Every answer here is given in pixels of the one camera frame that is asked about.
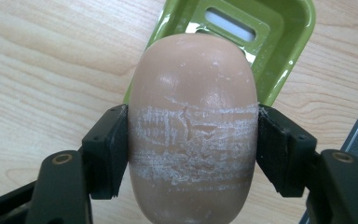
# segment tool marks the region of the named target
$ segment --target soap bar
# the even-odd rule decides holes
[[[164,37],[132,80],[129,162],[152,223],[229,223],[255,168],[258,104],[242,51],[206,34]]]

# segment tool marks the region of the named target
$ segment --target wood grain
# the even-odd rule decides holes
[[[0,1],[0,195],[35,180],[46,156],[78,149],[121,103],[163,4]],[[274,107],[318,150],[340,148],[358,118],[358,0],[314,4],[314,33]],[[297,223],[305,197],[283,199],[256,167],[233,223]],[[95,223],[149,223],[128,173],[118,198],[92,203]]]

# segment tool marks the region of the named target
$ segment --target light wood surface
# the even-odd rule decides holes
[[[46,156],[78,149],[121,103],[163,4],[0,1],[0,195],[36,180]],[[314,4],[314,33],[274,107],[317,137],[318,150],[340,148],[358,118],[358,1]],[[304,202],[283,199],[256,167],[233,223],[297,223]],[[128,173],[118,198],[92,204],[97,224],[149,223]]]

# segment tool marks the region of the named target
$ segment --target bolt hole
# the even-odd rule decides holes
[[[334,152],[333,157],[336,158],[336,160],[338,160],[338,161],[343,161],[343,162],[347,162],[347,163],[353,162],[353,158],[350,155],[347,155],[342,152]]]
[[[52,162],[55,165],[61,165],[61,164],[67,163],[71,159],[72,159],[71,154],[60,154],[60,155],[54,157]]]
[[[304,134],[299,134],[298,139],[305,140],[305,139],[307,139],[307,136],[305,136]]]
[[[48,222],[48,224],[63,224],[63,219],[61,217],[56,217]]]

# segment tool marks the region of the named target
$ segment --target oval soap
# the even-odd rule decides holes
[[[229,223],[255,168],[258,104],[251,68],[224,38],[172,35],[132,80],[133,192],[153,223]]]

